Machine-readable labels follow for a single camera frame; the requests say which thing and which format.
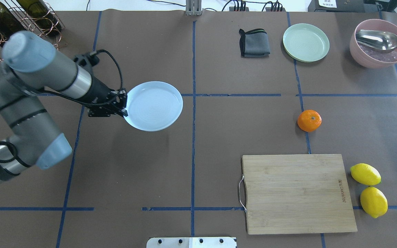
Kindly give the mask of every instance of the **lemon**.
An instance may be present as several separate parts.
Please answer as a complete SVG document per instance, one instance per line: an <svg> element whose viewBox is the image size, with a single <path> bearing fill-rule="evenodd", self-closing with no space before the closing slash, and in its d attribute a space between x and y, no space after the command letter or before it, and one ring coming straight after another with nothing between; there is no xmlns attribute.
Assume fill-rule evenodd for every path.
<svg viewBox="0 0 397 248"><path fill-rule="evenodd" d="M381 175L371 165L360 163L350 167L353 179L363 185L377 185L381 182Z"/></svg>
<svg viewBox="0 0 397 248"><path fill-rule="evenodd" d="M382 216L387 212L387 198L375 187L370 186L363 190L360 200L364 211L373 218Z"/></svg>

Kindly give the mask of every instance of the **brown tabletop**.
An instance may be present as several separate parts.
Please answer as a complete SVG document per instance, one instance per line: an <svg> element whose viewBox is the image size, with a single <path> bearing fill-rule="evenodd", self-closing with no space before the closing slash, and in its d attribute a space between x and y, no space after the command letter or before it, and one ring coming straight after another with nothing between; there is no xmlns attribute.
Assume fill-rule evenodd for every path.
<svg viewBox="0 0 397 248"><path fill-rule="evenodd" d="M118 116L41 96L74 154L49 170L30 168L0 185L0 247L145 247L150 237L237 238L238 247L397 247L397 66L366 69L350 55L358 23L378 13L62 11L73 57L111 52L127 89L152 80L175 86L183 112L169 128L143 132ZM382 13L397 25L397 14ZM327 56L294 61L289 25L309 23L329 38ZM238 30L264 28L271 54L241 58ZM114 63L100 55L94 74L118 88ZM296 119L314 109L312 133ZM0 118L0 140L10 136ZM244 154L342 154L358 232L248 235L237 185ZM359 203L365 188L350 167L369 163L388 212Z"/></svg>

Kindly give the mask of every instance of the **wooden cutting board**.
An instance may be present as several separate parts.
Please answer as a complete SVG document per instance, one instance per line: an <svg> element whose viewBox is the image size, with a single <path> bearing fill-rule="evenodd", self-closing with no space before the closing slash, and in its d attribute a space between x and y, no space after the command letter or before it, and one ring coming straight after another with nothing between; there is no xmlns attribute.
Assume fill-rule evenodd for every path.
<svg viewBox="0 0 397 248"><path fill-rule="evenodd" d="M341 154L244 155L248 234L357 232Z"/></svg>

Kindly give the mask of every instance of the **tangerine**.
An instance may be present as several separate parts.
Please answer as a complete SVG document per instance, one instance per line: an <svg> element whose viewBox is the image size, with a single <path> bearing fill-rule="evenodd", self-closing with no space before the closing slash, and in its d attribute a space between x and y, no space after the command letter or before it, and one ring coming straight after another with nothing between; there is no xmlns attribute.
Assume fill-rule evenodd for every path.
<svg viewBox="0 0 397 248"><path fill-rule="evenodd" d="M312 132L321 125L321 116L315 110L304 110L298 116L297 123L303 131Z"/></svg>

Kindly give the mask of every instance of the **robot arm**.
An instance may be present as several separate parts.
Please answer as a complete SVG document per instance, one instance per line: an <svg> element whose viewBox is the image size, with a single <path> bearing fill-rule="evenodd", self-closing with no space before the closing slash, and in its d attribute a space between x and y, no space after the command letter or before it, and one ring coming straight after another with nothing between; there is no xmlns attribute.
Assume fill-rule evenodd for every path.
<svg viewBox="0 0 397 248"><path fill-rule="evenodd" d="M109 89L92 75L91 66L98 63L94 53L74 62L34 33L20 31L4 45L2 56L0 114L14 134L0 142L0 183L32 165L50 168L72 152L35 97L45 86L83 103L90 116L126 116L126 91Z"/></svg>

